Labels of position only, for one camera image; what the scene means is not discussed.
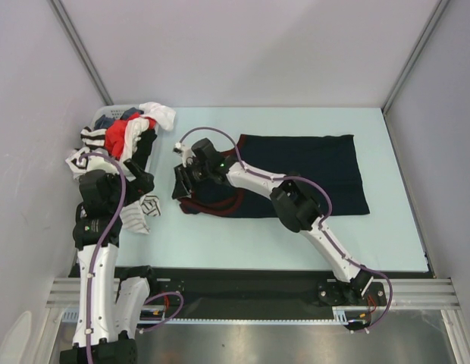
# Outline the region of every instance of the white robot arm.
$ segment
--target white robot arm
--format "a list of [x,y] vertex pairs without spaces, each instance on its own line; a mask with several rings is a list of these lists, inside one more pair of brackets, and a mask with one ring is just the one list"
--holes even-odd
[[60,364],[136,362],[134,336],[139,314],[151,293],[152,270],[148,266],[129,269],[115,296],[114,270],[122,227],[118,213],[122,203],[137,201],[154,188],[154,183],[153,176],[131,160],[124,164],[136,177],[125,184],[119,175],[101,170],[80,178],[83,203],[77,208],[74,228],[80,311],[73,349],[61,352]]
[[208,139],[200,140],[188,149],[180,143],[174,147],[183,159],[183,163],[174,169],[174,199],[190,195],[196,184],[204,179],[250,190],[270,199],[282,224],[309,240],[330,264],[334,277],[346,285],[347,293],[355,298],[364,296],[373,281],[372,275],[360,268],[362,265],[334,236],[324,221],[317,196],[309,185],[298,180],[301,177],[273,174],[234,157],[225,157]]

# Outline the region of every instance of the white wall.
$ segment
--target white wall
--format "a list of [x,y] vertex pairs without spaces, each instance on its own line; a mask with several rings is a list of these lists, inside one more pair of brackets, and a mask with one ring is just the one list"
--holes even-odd
[[116,103],[381,107],[437,0],[64,0]]
[[470,0],[451,2],[389,120],[431,260],[470,327]]
[[1,0],[0,344],[26,310],[35,332],[72,262],[80,194],[64,159],[101,106],[48,2]]

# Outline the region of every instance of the laundry basket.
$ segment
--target laundry basket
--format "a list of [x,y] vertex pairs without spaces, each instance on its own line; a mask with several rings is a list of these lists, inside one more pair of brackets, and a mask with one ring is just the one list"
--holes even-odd
[[[95,122],[102,115],[105,115],[108,118],[120,119],[122,114],[126,110],[129,110],[130,108],[138,108],[138,107],[139,107],[139,104],[104,106],[103,108],[100,108],[99,110],[97,110],[97,112],[93,115],[91,128],[93,129]],[[155,126],[155,131],[158,134],[158,138],[159,138],[159,125],[157,125],[157,124]],[[152,155],[155,154],[156,146],[158,145],[158,143],[157,143],[158,138],[156,138],[156,140],[152,143],[151,155],[147,159],[147,163],[146,163],[146,172],[149,172],[149,170],[151,169]]]
[[120,119],[124,111],[129,110],[130,108],[138,108],[139,104],[137,105],[112,105],[112,106],[104,106],[97,110],[97,112],[93,115],[92,120],[92,127],[94,123],[102,116],[105,115],[107,118],[114,118]]

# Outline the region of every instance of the clothes pile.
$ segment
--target clothes pile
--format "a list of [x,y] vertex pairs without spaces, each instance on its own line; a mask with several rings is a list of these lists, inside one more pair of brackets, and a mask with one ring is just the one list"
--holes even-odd
[[[115,166],[102,157],[90,156],[80,160],[81,155],[90,152],[106,154],[117,159],[126,178],[134,179],[124,161],[132,159],[142,169],[146,169],[152,144],[157,137],[156,125],[163,130],[173,130],[175,115],[176,112],[172,108],[156,102],[147,102],[126,110],[118,120],[106,115],[101,116],[93,127],[84,127],[80,131],[82,148],[75,149],[65,160],[74,174],[74,179],[77,180],[86,172],[95,169],[118,173]],[[140,201],[125,206],[121,212],[121,220],[124,229],[148,234],[146,215],[160,214],[158,197],[148,194]]]

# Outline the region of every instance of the light blue table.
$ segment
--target light blue table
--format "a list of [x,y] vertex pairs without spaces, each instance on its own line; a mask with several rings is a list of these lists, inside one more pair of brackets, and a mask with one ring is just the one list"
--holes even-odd
[[[427,265],[381,111],[377,108],[178,108],[175,128],[158,138],[151,171],[162,215],[147,218],[149,236],[121,233],[117,265],[170,268],[327,270],[306,239],[276,218],[229,219],[185,215],[171,200],[173,145],[193,127],[218,127],[235,140],[241,133],[280,136],[354,134],[368,205],[366,216],[327,222],[343,245],[370,268],[427,271]],[[209,137],[219,150],[228,140],[199,131],[186,143]]]

